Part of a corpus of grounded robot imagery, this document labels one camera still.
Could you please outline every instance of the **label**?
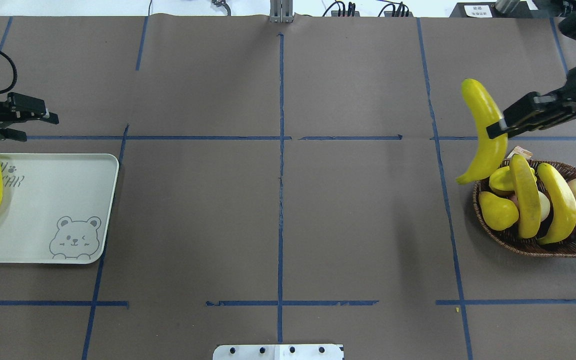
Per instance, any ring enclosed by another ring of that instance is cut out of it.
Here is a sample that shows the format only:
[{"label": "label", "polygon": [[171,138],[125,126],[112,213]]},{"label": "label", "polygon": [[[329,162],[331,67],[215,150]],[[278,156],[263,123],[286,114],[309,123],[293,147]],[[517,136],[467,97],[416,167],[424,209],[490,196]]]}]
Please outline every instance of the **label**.
[{"label": "label", "polygon": [[492,12],[488,5],[464,5],[466,16],[470,18],[492,18]]},{"label": "label", "polygon": [[522,157],[526,158],[526,160],[530,160],[530,158],[533,157],[533,153],[526,150],[525,148],[521,147],[521,146],[515,146],[514,149],[512,151],[510,151],[510,153],[508,153],[508,156],[506,156],[506,159],[510,159],[513,157],[513,155],[515,154],[519,154]]}]

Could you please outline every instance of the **white plate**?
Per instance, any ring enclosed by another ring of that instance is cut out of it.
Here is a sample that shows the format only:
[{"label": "white plate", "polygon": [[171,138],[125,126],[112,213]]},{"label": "white plate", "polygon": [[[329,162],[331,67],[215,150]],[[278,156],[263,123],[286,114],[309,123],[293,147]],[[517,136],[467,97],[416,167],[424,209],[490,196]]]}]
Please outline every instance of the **white plate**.
[{"label": "white plate", "polygon": [[0,163],[0,263],[99,259],[119,172],[114,155],[0,153]]}]

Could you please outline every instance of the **bear face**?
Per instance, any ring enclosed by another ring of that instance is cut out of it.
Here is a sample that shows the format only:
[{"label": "bear face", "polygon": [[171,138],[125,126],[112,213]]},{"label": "bear face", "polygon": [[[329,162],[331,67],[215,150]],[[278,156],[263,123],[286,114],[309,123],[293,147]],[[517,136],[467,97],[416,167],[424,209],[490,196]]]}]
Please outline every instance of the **bear face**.
[{"label": "bear face", "polygon": [[99,249],[98,228],[101,220],[92,216],[86,221],[73,221],[70,216],[64,216],[57,221],[57,233],[50,241],[52,258],[60,259],[90,259]]}]

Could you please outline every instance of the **yellow pear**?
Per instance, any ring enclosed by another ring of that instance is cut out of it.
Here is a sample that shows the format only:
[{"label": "yellow pear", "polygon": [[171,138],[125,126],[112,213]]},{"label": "yellow pear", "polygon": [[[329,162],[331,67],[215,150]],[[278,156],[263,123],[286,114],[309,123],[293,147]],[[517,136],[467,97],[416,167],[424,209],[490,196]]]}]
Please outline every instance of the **yellow pear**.
[{"label": "yellow pear", "polygon": [[519,220],[517,206],[507,198],[496,196],[489,191],[482,191],[478,199],[481,214],[490,229],[502,231]]},{"label": "yellow pear", "polygon": [[[535,169],[530,168],[530,171],[536,183],[537,176],[535,176]],[[498,196],[511,195],[515,191],[515,185],[513,184],[513,176],[510,173],[510,166],[503,166],[496,169],[488,179],[488,186],[490,186],[490,190]]]}]

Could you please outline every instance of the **robotic arm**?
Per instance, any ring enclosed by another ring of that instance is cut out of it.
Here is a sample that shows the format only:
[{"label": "robotic arm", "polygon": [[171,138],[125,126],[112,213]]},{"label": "robotic arm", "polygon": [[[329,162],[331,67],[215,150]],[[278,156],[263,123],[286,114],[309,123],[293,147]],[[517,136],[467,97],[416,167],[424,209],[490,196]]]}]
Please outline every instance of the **robotic arm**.
[{"label": "robotic arm", "polygon": [[[576,11],[559,23],[561,33],[576,40]],[[566,76],[566,84],[542,95],[529,92],[503,110],[503,118],[487,127],[488,137],[502,134],[509,138],[523,132],[545,130],[576,119],[576,67]]]},{"label": "robotic arm", "polygon": [[[4,57],[12,67],[13,80],[9,87],[0,91],[4,94],[12,90],[17,82],[17,69],[12,59],[0,50],[0,55]],[[30,120],[41,120],[54,125],[59,124],[59,118],[54,112],[48,112],[46,104],[40,98],[35,98],[20,93],[10,92],[5,101],[0,101],[0,141],[10,139],[13,141],[25,142],[26,133],[20,130],[9,129],[8,127],[17,123],[25,123]]]}]

